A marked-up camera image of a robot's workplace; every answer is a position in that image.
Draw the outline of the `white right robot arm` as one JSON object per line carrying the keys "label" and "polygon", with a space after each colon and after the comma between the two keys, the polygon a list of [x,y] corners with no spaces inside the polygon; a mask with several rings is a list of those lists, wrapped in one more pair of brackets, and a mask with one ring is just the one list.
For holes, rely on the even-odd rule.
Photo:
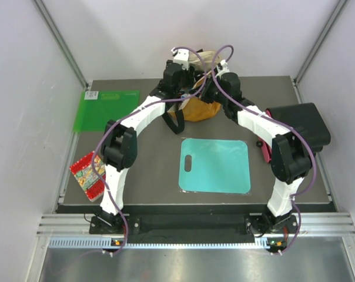
{"label": "white right robot arm", "polygon": [[294,199],[304,178],[310,170],[317,170],[310,145],[296,129],[272,119],[244,98],[240,79],[233,72],[220,75],[211,71],[210,81],[202,96],[220,103],[230,120],[250,130],[271,148],[275,182],[262,214],[262,232],[278,232],[291,215]]}

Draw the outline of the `orange canvas bag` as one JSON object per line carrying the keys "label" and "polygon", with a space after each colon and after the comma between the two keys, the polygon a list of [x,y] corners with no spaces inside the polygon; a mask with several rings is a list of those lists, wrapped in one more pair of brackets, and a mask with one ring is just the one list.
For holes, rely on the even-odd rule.
{"label": "orange canvas bag", "polygon": [[[210,71],[215,51],[198,50],[195,53],[189,51],[189,65],[195,68],[195,83],[192,88],[184,88],[179,97],[190,96],[199,89],[203,83],[203,71]],[[201,94],[194,98],[175,102],[166,106],[167,111],[162,115],[163,120],[174,134],[180,134],[185,129],[185,122],[200,122],[214,117],[219,109],[219,103],[206,103],[202,101]]]}

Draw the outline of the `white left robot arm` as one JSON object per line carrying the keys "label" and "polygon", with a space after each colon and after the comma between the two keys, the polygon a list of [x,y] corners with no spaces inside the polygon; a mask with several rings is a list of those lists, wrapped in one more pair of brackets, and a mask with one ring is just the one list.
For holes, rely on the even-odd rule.
{"label": "white left robot arm", "polygon": [[138,155],[138,135],[159,117],[163,118],[173,133],[183,132],[183,112],[178,110],[173,120],[168,110],[186,99],[181,91],[193,89],[195,82],[194,66],[189,62],[168,60],[162,79],[145,101],[127,116],[106,124],[104,135],[93,153],[94,157],[102,155],[105,174],[101,175],[96,168],[92,170],[104,186],[101,210],[95,217],[102,221],[108,232],[128,229],[128,222],[122,213],[123,191],[127,173]]}

